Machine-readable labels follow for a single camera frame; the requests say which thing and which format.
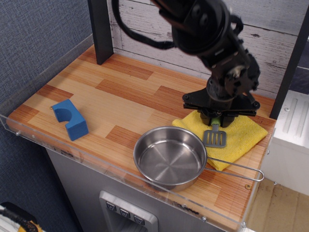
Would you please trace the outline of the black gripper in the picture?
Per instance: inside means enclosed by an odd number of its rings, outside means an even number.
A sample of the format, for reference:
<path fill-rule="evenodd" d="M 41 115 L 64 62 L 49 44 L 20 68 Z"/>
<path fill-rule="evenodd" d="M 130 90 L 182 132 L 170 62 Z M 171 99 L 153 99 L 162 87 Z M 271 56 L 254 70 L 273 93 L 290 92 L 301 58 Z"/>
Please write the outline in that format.
<path fill-rule="evenodd" d="M 221 127 L 227 128 L 239 115 L 255 116 L 260 103 L 249 92 L 229 96 L 225 88 L 211 77 L 204 89 L 183 95 L 183 107 L 198 110 L 207 126 L 211 125 L 211 116 L 221 116 Z"/>

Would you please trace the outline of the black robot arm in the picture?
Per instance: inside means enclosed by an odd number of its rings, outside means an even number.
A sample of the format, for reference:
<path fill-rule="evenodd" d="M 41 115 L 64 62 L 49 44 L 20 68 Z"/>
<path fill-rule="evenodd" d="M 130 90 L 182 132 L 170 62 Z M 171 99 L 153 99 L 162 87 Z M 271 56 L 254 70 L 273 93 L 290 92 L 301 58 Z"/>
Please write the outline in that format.
<path fill-rule="evenodd" d="M 240 18 L 221 0 L 157 0 L 160 15 L 171 24 L 178 49 L 198 57 L 211 76 L 204 89 L 183 95 L 183 106 L 196 109 L 204 124 L 219 118 L 228 127 L 239 115 L 254 116 L 260 104 L 259 66 L 238 37 Z"/>

